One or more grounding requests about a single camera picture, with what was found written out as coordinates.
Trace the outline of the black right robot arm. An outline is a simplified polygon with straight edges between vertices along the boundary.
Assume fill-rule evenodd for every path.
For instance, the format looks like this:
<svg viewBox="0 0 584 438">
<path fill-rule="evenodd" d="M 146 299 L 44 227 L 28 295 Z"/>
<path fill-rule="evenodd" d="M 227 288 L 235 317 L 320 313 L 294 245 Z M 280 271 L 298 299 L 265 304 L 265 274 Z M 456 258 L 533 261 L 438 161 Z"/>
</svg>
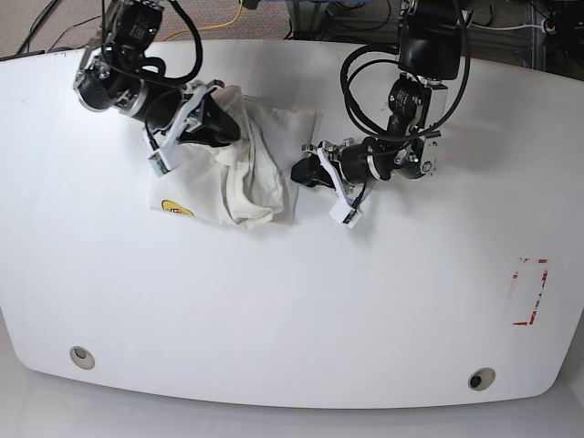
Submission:
<svg viewBox="0 0 584 438">
<path fill-rule="evenodd" d="M 73 89 L 89 110 L 115 108 L 140 121 L 153 150 L 164 141 L 212 148 L 238 142 L 239 125 L 213 97 L 223 82 L 196 78 L 203 65 L 199 30 L 178 2 L 171 5 L 193 37 L 194 62 L 187 74 L 171 78 L 163 59 L 146 54 L 162 24 L 159 2 L 113 1 L 102 7 L 99 31 L 86 46 Z"/>
</svg>

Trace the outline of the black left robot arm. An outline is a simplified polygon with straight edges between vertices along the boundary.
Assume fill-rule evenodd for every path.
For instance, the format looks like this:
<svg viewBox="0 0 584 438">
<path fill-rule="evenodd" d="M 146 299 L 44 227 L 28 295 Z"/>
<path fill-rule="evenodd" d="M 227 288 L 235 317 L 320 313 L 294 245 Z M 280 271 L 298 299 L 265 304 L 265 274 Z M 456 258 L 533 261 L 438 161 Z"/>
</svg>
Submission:
<svg viewBox="0 0 584 438">
<path fill-rule="evenodd" d="M 370 119 L 351 91 L 361 70 L 352 64 L 370 53 L 382 53 L 400 75 L 391 87 L 387 103 L 391 115 L 385 126 Z M 304 145 L 305 158 L 291 169 L 293 182 L 313 188 L 333 187 L 333 178 L 318 157 L 324 151 L 342 184 L 353 187 L 388 181 L 393 174 L 416 180 L 433 170 L 425 157 L 426 143 L 439 136 L 440 128 L 458 107 L 463 89 L 451 106 L 445 104 L 446 82 L 470 74 L 469 36 L 463 8 L 458 1 L 411 1 L 398 24 L 398 46 L 368 44 L 344 60 L 339 83 L 351 122 L 364 133 L 356 144 Z"/>
</svg>

